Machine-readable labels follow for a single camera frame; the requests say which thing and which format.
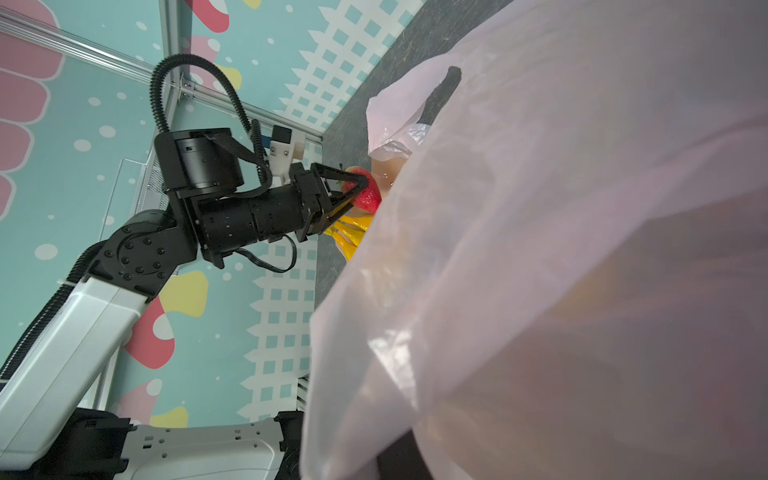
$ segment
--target white dot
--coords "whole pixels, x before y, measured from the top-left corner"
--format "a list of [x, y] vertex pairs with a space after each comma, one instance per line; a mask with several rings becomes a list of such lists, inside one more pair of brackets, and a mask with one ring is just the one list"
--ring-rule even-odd
[[161, 340], [170, 340], [174, 338], [174, 331], [170, 327], [168, 315], [163, 313], [152, 324], [152, 333]]
[[83, 139], [75, 140], [74, 148], [77, 151], [89, 151], [91, 149], [91, 142]]
[[116, 134], [117, 132], [113, 127], [110, 127], [109, 125], [102, 125], [98, 129], [98, 133], [100, 133], [102, 137], [112, 138], [114, 137], [114, 134]]
[[163, 381], [160, 379], [154, 379], [147, 384], [147, 395], [158, 396], [160, 390], [163, 388]]
[[35, 256], [40, 260], [50, 260], [58, 255], [58, 248], [50, 243], [43, 243], [35, 248]]

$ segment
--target cable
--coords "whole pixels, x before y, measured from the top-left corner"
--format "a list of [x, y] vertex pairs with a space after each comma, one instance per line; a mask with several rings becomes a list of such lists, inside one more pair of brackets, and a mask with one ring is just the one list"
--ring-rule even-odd
[[243, 257], [246, 257], [252, 264], [256, 266], [266, 268], [267, 270], [273, 271], [275, 273], [285, 273], [288, 270], [294, 268], [296, 265], [296, 244], [293, 242], [293, 239], [291, 237], [288, 237], [287, 235], [283, 235], [283, 238], [288, 239], [288, 241], [290, 242], [291, 248], [293, 249], [293, 258], [290, 261], [290, 266], [285, 270], [281, 270], [274, 265], [270, 265], [264, 260], [261, 260], [256, 255], [253, 255], [253, 253], [249, 252], [248, 250], [245, 250], [244, 248], [238, 248], [237, 250], [235, 250], [235, 253], [239, 253]]
[[253, 144], [253, 153], [257, 157], [257, 162], [252, 163], [255, 163], [256, 165], [256, 170], [259, 174], [259, 182], [262, 185], [269, 183], [271, 186], [271, 178], [268, 178], [271, 175], [267, 173], [269, 172], [269, 166], [264, 160], [264, 146], [261, 142], [261, 124], [255, 118], [252, 121], [248, 121], [248, 116], [243, 108], [243, 103], [237, 96], [237, 92], [227, 76], [216, 65], [205, 58], [188, 53], [179, 53], [165, 58], [154, 68], [154, 71], [152, 71], [152, 79], [149, 82], [149, 102], [152, 107], [152, 116], [154, 117], [154, 123], [157, 125], [157, 129], [161, 133], [170, 131], [163, 110], [163, 81], [171, 70], [182, 65], [200, 67], [205, 71], [210, 72], [219, 83], [221, 83], [221, 86], [230, 98], [230, 102], [232, 102], [232, 106], [237, 113], [237, 117], [240, 119], [240, 123], [243, 125], [243, 129], [248, 133], [248, 137]]
[[8, 358], [5, 359], [2, 367], [0, 367], [0, 391], [5, 387], [7, 382], [11, 379], [18, 367], [22, 364], [22, 361], [29, 353], [29, 350], [37, 341], [38, 337], [46, 326], [54, 319], [61, 307], [66, 303], [69, 294], [72, 293], [74, 286], [83, 278], [88, 265], [96, 257], [101, 247], [106, 243], [106, 240], [91, 245], [83, 252], [82, 255], [74, 262], [72, 270], [70, 270], [67, 276], [67, 281], [62, 284], [56, 293], [53, 294], [48, 303], [45, 304], [40, 313], [32, 320], [24, 334], [16, 345], [11, 350]]

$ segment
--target red strawberry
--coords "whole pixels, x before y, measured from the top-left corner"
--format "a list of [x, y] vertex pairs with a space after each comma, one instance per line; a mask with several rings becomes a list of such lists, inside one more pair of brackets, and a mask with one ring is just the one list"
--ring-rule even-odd
[[[363, 167], [349, 167], [346, 171], [352, 174], [365, 175], [368, 179], [368, 187], [360, 192], [360, 195], [352, 200], [352, 205], [358, 208], [362, 208], [366, 212], [375, 214], [379, 209], [379, 205], [382, 203], [382, 194], [379, 191], [379, 185], [376, 184], [376, 180], [373, 180], [373, 176]], [[346, 193], [355, 187], [355, 182], [341, 182], [341, 190]]]

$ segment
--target pink plastic bag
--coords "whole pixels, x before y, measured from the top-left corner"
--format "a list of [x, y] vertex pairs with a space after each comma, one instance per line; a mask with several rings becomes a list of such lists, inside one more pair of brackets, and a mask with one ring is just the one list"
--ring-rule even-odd
[[375, 147], [462, 70], [313, 316], [304, 478], [412, 425], [443, 478], [768, 478], [765, 25], [515, 0], [372, 99]]

